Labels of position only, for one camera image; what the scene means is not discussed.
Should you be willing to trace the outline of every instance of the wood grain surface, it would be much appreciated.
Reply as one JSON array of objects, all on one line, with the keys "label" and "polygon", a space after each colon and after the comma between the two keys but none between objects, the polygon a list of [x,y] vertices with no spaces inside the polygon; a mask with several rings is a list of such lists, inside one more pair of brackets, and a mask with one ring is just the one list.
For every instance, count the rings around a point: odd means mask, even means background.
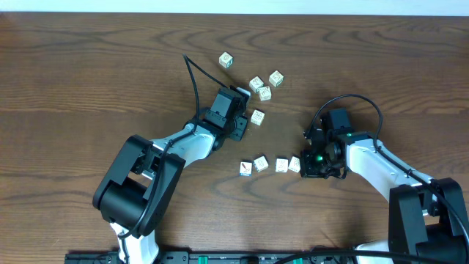
[{"label": "wood grain surface", "polygon": [[[224,70],[218,57],[234,64]],[[192,250],[306,250],[387,237],[388,204],[364,179],[275,173],[298,155],[326,100],[370,97],[380,138],[469,201],[469,18],[289,15],[3,13],[0,15],[0,263],[62,263],[117,239],[92,195],[130,135],[157,139],[194,114],[193,61],[225,84],[284,83],[241,142],[227,141],[182,174],[158,243]],[[218,86],[196,73],[202,106]],[[377,115],[346,99],[358,130]],[[270,167],[239,177],[243,159]]]}]

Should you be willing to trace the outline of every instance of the wire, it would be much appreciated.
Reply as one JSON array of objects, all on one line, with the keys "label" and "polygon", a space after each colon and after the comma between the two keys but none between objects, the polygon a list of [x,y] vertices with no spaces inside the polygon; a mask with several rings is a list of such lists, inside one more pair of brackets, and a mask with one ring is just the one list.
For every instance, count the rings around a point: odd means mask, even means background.
[{"label": "wire", "polygon": [[127,251],[127,246],[125,245],[125,239],[121,239],[122,250],[124,252],[124,263],[129,263],[129,252]]},{"label": "wire", "polygon": [[216,78],[212,77],[210,74],[208,74],[205,70],[203,70],[202,68],[200,68],[195,62],[193,62],[191,59],[189,59],[187,56],[185,56],[185,58],[187,58],[187,60],[194,66],[197,68],[197,70],[200,70],[201,73],[205,74],[208,78],[211,78],[214,82],[220,84],[222,87],[225,87],[225,88],[228,88],[225,84],[223,84],[221,81],[217,80]]},{"label": "wire", "polygon": [[[377,144],[377,138],[378,138],[378,135],[381,131],[381,128],[383,126],[383,114],[381,113],[381,110],[380,108],[370,99],[362,96],[362,95],[356,95],[356,94],[347,94],[347,95],[340,95],[336,98],[333,98],[331,100],[329,100],[327,103],[325,103],[323,106],[321,106],[321,108],[319,108],[319,110],[316,112],[316,114],[314,115],[314,118],[313,120],[311,121],[311,124],[309,126],[309,129],[308,131],[311,131],[311,129],[314,127],[314,123],[317,119],[317,117],[319,116],[320,112],[327,106],[329,105],[330,103],[334,102],[335,100],[338,100],[340,98],[345,98],[345,97],[355,97],[355,98],[360,98],[360,99],[363,99],[365,101],[367,101],[368,103],[372,104],[373,107],[376,109],[377,113],[378,113],[378,116],[380,118],[379,122],[378,122],[378,127],[377,127],[377,130],[376,130],[376,133],[374,134],[373,136],[373,146],[374,148],[377,150],[377,152],[379,154],[381,154],[386,160],[388,160],[389,162],[391,162],[394,166],[396,166],[398,169],[401,169],[403,172],[407,173],[412,179],[418,181],[423,187],[427,188],[432,194],[434,194],[436,197],[437,197],[437,200],[439,202],[441,202],[442,205],[444,205],[446,207],[446,209],[448,210],[448,212],[456,219],[458,225],[461,227],[462,229],[462,232],[464,233],[463,236],[464,236],[464,239],[465,239],[465,245],[466,245],[466,256],[469,257],[469,234],[468,234],[468,229],[466,228],[466,226],[462,223],[462,220],[461,220],[461,217],[459,217],[459,215],[457,214],[457,212],[455,211],[455,209],[453,208],[453,206],[451,206],[451,204],[448,202],[448,200],[445,199],[445,197],[443,197],[443,195],[441,195],[435,188],[433,188],[430,184],[428,184],[427,182],[425,182],[425,180],[422,180],[419,176],[415,175],[411,170],[405,168],[404,166],[402,166],[401,164],[399,164],[397,161],[395,161],[394,159],[392,159],[391,157],[387,156],[383,150],[381,150],[381,147],[382,146],[378,146]],[[466,263],[469,263],[469,258],[466,257]]]},{"label": "wire", "polygon": [[431,263],[431,264],[450,264],[441,260],[433,260],[426,257],[418,257],[411,254],[402,254],[395,252],[379,252],[379,251],[368,251],[368,250],[349,250],[349,249],[328,249],[328,250],[314,250],[311,252],[294,254],[289,257],[285,257],[277,261],[275,264],[285,264],[293,260],[310,258],[310,257],[322,257],[322,256],[339,256],[339,257],[385,257],[393,260],[401,261],[416,261],[418,263]]},{"label": "wire", "polygon": [[[191,69],[191,66],[189,65],[190,59],[185,54],[182,54],[182,57],[184,58],[185,65],[188,67],[189,75],[191,76],[192,85],[193,85],[193,93],[196,96],[196,116],[197,116],[197,118],[196,118],[196,123],[195,123],[195,125],[192,129],[192,132],[196,132],[197,124],[199,123],[199,115],[200,115],[199,92],[197,91],[196,79],[193,77],[192,69]],[[193,65],[196,66],[197,69],[202,71],[202,69],[199,66],[197,66],[195,63],[193,63]]]},{"label": "wire", "polygon": [[375,136],[377,136],[380,131],[381,131],[381,127],[383,126],[383,114],[381,113],[381,110],[380,108],[378,108],[378,106],[376,105],[376,103],[374,103],[372,100],[362,96],[362,95],[356,95],[356,94],[346,94],[346,95],[340,95],[336,98],[332,98],[330,99],[327,103],[325,103],[324,105],[321,106],[321,108],[319,108],[319,110],[317,110],[316,114],[314,115],[313,117],[313,120],[311,121],[311,124],[309,125],[309,128],[308,128],[308,131],[311,131],[311,129],[314,127],[314,123],[316,122],[316,119],[317,117],[320,115],[321,111],[328,105],[330,105],[332,102],[334,102],[335,100],[338,100],[338,99],[341,99],[341,98],[346,98],[346,97],[354,97],[354,98],[360,98],[360,99],[363,99],[365,101],[367,101],[368,103],[372,104],[373,107],[376,109],[376,111],[378,112],[378,116],[380,117],[380,122],[378,124],[378,128],[376,130],[376,134]]},{"label": "wire", "polygon": [[[310,252],[312,252],[313,250],[315,250],[315,249],[317,249],[317,248],[324,248],[324,249],[327,249],[327,246],[323,246],[323,245],[314,246],[314,247],[310,250]],[[310,262],[311,264],[316,264],[316,263],[315,263],[316,260],[313,260],[313,257],[316,257],[316,256],[309,256],[309,258],[308,258],[308,259],[309,259],[309,262]],[[340,262],[336,259],[335,256],[332,256],[332,258],[334,259],[334,261],[336,262],[336,264],[340,264]]]}]

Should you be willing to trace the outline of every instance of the small cube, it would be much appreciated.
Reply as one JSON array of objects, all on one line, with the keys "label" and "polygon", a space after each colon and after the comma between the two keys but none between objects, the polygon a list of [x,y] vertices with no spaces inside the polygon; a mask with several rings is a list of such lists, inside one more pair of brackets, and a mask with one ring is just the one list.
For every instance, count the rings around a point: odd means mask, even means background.
[{"label": "small cube", "polygon": [[261,125],[262,121],[264,120],[264,116],[265,114],[262,113],[261,111],[254,110],[254,113],[252,113],[252,116],[251,116],[251,122],[253,122],[256,125]]},{"label": "small cube", "polygon": [[268,168],[269,164],[267,163],[265,157],[262,156],[254,160],[254,167],[256,168],[257,172],[261,172],[264,169]]},{"label": "small cube", "polygon": [[300,159],[297,157],[292,157],[292,160],[290,161],[290,165],[288,166],[289,170],[292,170],[293,172],[300,172]]},{"label": "small cube", "polygon": [[276,172],[287,172],[287,171],[288,171],[288,160],[286,158],[277,158]]},{"label": "small cube", "polygon": [[251,173],[252,173],[252,163],[251,162],[241,162],[240,175],[241,176],[251,176]]},{"label": "small cube", "polygon": [[270,100],[272,98],[270,87],[259,88],[259,97],[261,98],[261,100]]},{"label": "small cube", "polygon": [[274,86],[277,87],[284,81],[284,76],[278,71],[274,71],[270,77],[269,77],[269,82]]},{"label": "small cube", "polygon": [[249,87],[255,92],[259,92],[259,88],[264,86],[264,82],[259,78],[259,76],[254,77],[251,81],[249,81]]},{"label": "small cube", "polygon": [[223,66],[225,69],[228,69],[229,66],[233,64],[233,57],[228,54],[228,52],[224,52],[221,54],[220,59],[218,59],[218,62],[220,62],[221,66]]}]

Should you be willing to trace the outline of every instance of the wooden block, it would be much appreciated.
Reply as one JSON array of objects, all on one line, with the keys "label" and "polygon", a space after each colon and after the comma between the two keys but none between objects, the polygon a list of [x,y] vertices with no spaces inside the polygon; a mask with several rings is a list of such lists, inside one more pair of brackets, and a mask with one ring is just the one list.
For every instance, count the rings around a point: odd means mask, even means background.
[{"label": "wooden block", "polygon": [[240,175],[241,176],[251,176],[252,175],[252,163],[251,162],[241,162]]},{"label": "wooden block", "polygon": [[272,93],[270,92],[270,87],[261,87],[259,88],[259,97],[261,100],[270,100],[272,98]]},{"label": "wooden block", "polygon": [[284,81],[284,76],[278,71],[276,70],[275,72],[273,72],[270,77],[269,77],[269,82],[274,86],[274,87],[277,87],[278,85],[280,85],[282,82]]},{"label": "wooden block", "polygon": [[220,58],[218,59],[220,65],[223,66],[225,69],[228,69],[229,66],[233,64],[233,57],[229,55],[227,52],[221,54]]},{"label": "wooden block", "polygon": [[290,165],[288,166],[289,170],[292,170],[293,172],[300,172],[301,166],[300,166],[300,159],[297,157],[292,157],[292,160],[290,161]]},{"label": "wooden block", "polygon": [[252,113],[252,116],[251,116],[251,122],[253,122],[256,125],[261,125],[262,121],[264,120],[264,116],[265,114],[262,113],[261,111],[254,110],[254,113]]},{"label": "wooden block", "polygon": [[269,167],[269,163],[267,163],[265,157],[262,156],[254,160],[254,167],[256,168],[257,172],[261,172]]},{"label": "wooden block", "polygon": [[276,172],[287,172],[287,171],[288,171],[288,160],[286,158],[277,158]]},{"label": "wooden block", "polygon": [[249,81],[249,87],[255,92],[259,92],[259,88],[264,86],[264,82],[259,78],[259,76],[254,77]]}]

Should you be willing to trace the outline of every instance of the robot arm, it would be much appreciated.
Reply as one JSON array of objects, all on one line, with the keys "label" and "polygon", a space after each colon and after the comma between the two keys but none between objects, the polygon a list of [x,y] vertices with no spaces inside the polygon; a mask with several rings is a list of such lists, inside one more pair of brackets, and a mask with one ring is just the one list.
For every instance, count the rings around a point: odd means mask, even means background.
[{"label": "robot arm", "polygon": [[[382,152],[407,171],[393,165],[374,148],[372,135],[355,132],[345,109],[329,111],[321,116],[322,129],[306,131],[311,149],[301,153],[301,176],[345,179],[347,171],[368,180],[389,202],[388,240],[358,246],[357,250],[377,250],[408,253],[442,261],[466,261],[463,232],[453,215],[448,213],[437,197],[409,171],[438,190],[453,206],[464,225],[468,224],[462,190],[450,178],[434,180],[416,171],[387,150],[381,141]],[[425,225],[424,216],[439,216],[438,224]],[[357,263],[393,263],[376,257],[357,257]]]},{"label": "robot arm", "polygon": [[[180,132],[163,139],[149,141],[135,135],[124,143],[98,186],[93,205],[115,233],[122,235],[138,223],[147,203],[153,202],[135,231],[119,239],[120,260],[131,264],[153,263],[159,252],[155,228],[163,218],[182,170],[220,149],[226,138],[242,139],[248,123],[244,112],[250,97],[251,93],[242,88],[222,87],[203,120],[194,117]],[[174,143],[162,159],[169,140],[192,132],[195,122],[197,127],[193,134]],[[162,175],[158,175],[161,161],[164,161],[164,169]],[[130,172],[152,180],[149,187],[130,179]],[[151,200],[150,190],[154,185],[155,195]]]}]

